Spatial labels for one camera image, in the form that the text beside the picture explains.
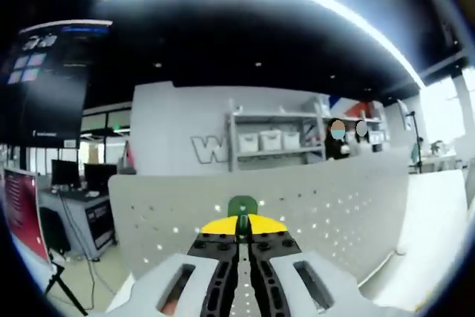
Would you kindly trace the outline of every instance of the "red banner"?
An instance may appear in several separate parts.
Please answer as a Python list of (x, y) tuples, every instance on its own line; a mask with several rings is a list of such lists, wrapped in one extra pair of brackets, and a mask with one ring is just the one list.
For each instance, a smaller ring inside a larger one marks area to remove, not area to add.
[(26, 247), (49, 263), (39, 225), (36, 176), (5, 169), (4, 208), (8, 227)]

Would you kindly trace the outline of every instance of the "perforated white panel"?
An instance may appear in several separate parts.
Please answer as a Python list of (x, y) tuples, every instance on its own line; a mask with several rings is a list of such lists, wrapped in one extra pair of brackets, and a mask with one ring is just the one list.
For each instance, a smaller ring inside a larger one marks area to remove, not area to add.
[(250, 195), (259, 214), (282, 220), (303, 251), (315, 249), (363, 281), (396, 248), (406, 163), (406, 150), (393, 149), (233, 174), (115, 176), (109, 186), (122, 254), (140, 278), (171, 253), (187, 253), (200, 227), (226, 216), (230, 198)]
[(251, 266), (246, 245), (239, 246), (239, 281), (235, 291), (235, 301), (231, 308), (231, 316), (261, 317), (258, 302), (251, 286)]

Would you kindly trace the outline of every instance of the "tripod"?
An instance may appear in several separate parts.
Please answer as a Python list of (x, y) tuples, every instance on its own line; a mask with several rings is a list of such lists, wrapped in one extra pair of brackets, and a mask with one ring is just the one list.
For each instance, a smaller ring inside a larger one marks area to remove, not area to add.
[(71, 300), (75, 308), (77, 308), (83, 316), (87, 316), (88, 313), (85, 311), (84, 307), (81, 305), (79, 301), (77, 301), (76, 296), (73, 294), (71, 290), (69, 290), (69, 287), (61, 279), (61, 274), (63, 271), (65, 271), (65, 268), (54, 262), (53, 262), (53, 265), (56, 266), (56, 274), (51, 276), (50, 282), (46, 286), (45, 295), (47, 295), (47, 293), (50, 292), (51, 287), (53, 287), (54, 283), (57, 282), (58, 285), (65, 292), (66, 296)]

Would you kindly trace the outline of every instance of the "hanging display screen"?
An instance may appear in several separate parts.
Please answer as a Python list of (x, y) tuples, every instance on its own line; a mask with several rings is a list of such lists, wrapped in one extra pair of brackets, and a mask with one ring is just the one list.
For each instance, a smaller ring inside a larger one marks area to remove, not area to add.
[(88, 80), (110, 22), (23, 30), (0, 71), (0, 143), (78, 148)]

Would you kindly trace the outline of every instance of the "black ceiling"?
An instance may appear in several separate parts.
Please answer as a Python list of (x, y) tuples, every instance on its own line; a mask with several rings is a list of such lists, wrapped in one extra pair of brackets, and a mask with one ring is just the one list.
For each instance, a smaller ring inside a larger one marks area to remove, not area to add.
[[(337, 1), (380, 30), (418, 73), (461, 50), (451, 30), (444, 31), (431, 0)], [(84, 18), (114, 22), (91, 80), (89, 108), (131, 100), (136, 84), (164, 80), (177, 86), (292, 88), (383, 102), (417, 93), (380, 44), (304, 0), (7, 0), (7, 6), (11, 17), (2, 53), (28, 25)], [(454, 68), (455, 63), (425, 82)]]

